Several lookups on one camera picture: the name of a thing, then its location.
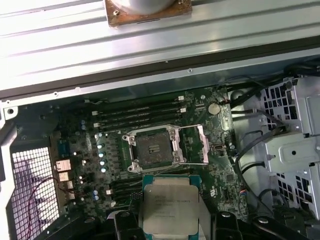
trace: sata port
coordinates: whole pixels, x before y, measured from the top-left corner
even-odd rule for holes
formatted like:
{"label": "sata port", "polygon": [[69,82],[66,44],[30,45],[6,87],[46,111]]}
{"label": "sata port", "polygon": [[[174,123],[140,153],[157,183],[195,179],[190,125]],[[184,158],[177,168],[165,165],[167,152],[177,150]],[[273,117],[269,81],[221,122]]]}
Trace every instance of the sata port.
{"label": "sata port", "polygon": [[214,147],[215,150],[221,150],[221,149],[223,149],[223,148],[224,148],[223,145],[218,145],[218,146],[215,146],[215,147]]}

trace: copper heatsink plate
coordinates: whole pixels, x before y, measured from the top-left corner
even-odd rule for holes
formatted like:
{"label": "copper heatsink plate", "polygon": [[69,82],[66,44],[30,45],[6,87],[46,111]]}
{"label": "copper heatsink plate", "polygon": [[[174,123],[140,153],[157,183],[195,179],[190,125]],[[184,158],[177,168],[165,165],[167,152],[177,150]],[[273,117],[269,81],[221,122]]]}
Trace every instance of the copper heatsink plate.
{"label": "copper heatsink plate", "polygon": [[130,15],[114,6],[111,0],[105,0],[105,9],[109,26],[117,27],[187,14],[192,11],[192,5],[191,0],[177,0],[169,8],[155,14]]}

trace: cpu socket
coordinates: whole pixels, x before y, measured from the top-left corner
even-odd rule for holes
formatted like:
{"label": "cpu socket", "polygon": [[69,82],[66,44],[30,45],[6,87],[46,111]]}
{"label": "cpu socket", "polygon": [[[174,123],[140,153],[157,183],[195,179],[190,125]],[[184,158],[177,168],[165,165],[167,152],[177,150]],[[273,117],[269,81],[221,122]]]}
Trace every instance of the cpu socket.
{"label": "cpu socket", "polygon": [[180,127],[168,124],[136,129],[122,136],[122,139],[129,144],[130,158],[132,161],[132,164],[127,170],[131,173],[147,173],[161,171],[171,165],[191,165],[192,163],[187,162],[179,146],[179,130],[191,127],[197,127],[199,131],[199,137],[203,143],[202,163],[204,165],[208,164],[209,142],[204,135],[203,126],[192,125]]}

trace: metal case panel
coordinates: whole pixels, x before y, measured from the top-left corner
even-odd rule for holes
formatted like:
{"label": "metal case panel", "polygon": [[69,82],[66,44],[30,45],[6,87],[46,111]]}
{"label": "metal case panel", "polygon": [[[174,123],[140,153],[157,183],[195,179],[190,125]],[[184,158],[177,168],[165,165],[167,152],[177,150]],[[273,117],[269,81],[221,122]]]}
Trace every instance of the metal case panel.
{"label": "metal case panel", "polygon": [[319,3],[194,1],[192,15],[119,28],[108,27],[102,1],[1,5],[1,90],[314,37]]}

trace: green circuit board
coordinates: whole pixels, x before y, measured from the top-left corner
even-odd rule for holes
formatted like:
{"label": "green circuit board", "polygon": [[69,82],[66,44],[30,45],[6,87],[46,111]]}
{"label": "green circuit board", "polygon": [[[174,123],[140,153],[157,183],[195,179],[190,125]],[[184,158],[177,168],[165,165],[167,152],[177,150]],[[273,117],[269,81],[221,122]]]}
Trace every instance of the green circuit board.
{"label": "green circuit board", "polygon": [[[142,190],[143,174],[161,173],[200,175],[202,190],[216,207],[241,216],[242,186],[232,166],[237,151],[225,89],[86,103],[63,115],[60,131],[81,196],[77,207],[89,216],[103,220],[108,209],[128,208],[132,194]],[[80,176],[86,181],[80,183]],[[240,210],[247,211],[243,198]]]}

